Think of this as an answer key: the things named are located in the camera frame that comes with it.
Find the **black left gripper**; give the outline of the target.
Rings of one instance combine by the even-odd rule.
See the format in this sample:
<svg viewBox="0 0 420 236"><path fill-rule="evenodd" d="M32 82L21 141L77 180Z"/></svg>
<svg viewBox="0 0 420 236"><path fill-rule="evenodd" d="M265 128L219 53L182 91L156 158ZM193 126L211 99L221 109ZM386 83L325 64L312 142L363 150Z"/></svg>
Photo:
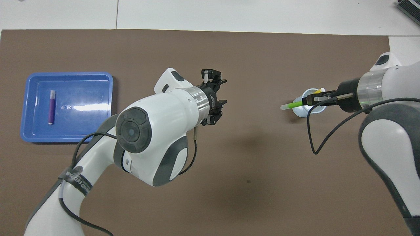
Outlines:
<svg viewBox="0 0 420 236"><path fill-rule="evenodd" d="M202 69L201 77L203 78L201 85L210 107L207 117L201 121L201 125L205 127L206 125L215 125L222 117L222 108L228 101L218 101L217 91L227 80L223 79L221 72L215 69Z"/></svg>

